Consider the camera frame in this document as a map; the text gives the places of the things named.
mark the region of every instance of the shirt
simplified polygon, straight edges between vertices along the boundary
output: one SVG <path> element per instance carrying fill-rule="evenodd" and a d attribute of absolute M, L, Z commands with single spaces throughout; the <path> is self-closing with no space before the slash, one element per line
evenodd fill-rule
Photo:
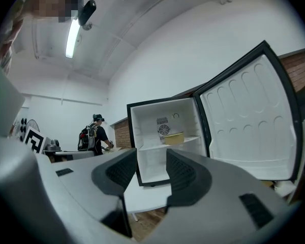
<path fill-rule="evenodd" d="M 102 146 L 101 141 L 108 140 L 104 128 L 96 125 L 94 127 L 94 136 L 95 136 L 94 152 L 96 153 L 96 155 L 102 155 L 103 152 L 102 152 L 102 147 L 101 147 Z"/>

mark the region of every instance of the fan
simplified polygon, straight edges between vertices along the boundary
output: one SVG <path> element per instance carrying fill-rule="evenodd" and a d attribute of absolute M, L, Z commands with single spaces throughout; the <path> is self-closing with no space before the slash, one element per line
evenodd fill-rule
<path fill-rule="evenodd" d="M 168 125 L 161 125 L 158 129 L 158 132 L 163 136 L 168 135 L 169 131 L 170 131 L 170 128 Z"/>
<path fill-rule="evenodd" d="M 34 119 L 31 119 L 30 121 L 27 122 L 26 131 L 28 130 L 29 127 L 31 127 L 33 129 L 37 130 L 38 132 L 40 132 L 39 126 L 37 125 L 37 123 Z"/>

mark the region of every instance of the open fridge door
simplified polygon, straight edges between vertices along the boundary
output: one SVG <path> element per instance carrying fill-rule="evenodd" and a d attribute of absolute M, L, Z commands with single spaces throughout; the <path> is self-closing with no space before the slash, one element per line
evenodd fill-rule
<path fill-rule="evenodd" d="M 263 41 L 193 96 L 208 155 L 261 180 L 294 179 L 302 128 L 292 83 Z"/>

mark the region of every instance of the wooden floor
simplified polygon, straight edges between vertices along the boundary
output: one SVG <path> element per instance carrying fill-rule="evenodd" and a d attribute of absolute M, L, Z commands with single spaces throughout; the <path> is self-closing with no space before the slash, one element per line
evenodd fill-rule
<path fill-rule="evenodd" d="M 150 210 L 147 212 L 136 213 L 138 221 L 136 222 L 131 214 L 128 215 L 132 235 L 136 241 L 144 240 L 158 223 L 164 218 L 164 208 Z"/>

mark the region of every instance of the white ceiling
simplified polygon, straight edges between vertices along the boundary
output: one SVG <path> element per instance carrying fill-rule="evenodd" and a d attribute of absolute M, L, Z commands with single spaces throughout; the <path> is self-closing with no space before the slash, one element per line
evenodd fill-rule
<path fill-rule="evenodd" d="M 57 23 L 53 19 L 26 21 L 14 44 L 16 56 L 36 57 L 108 83 L 154 31 L 181 13 L 214 0 L 95 1 L 97 9 L 90 18 L 93 27 L 88 31 L 80 29 L 80 43 L 73 59 L 65 57 L 70 22 Z"/>

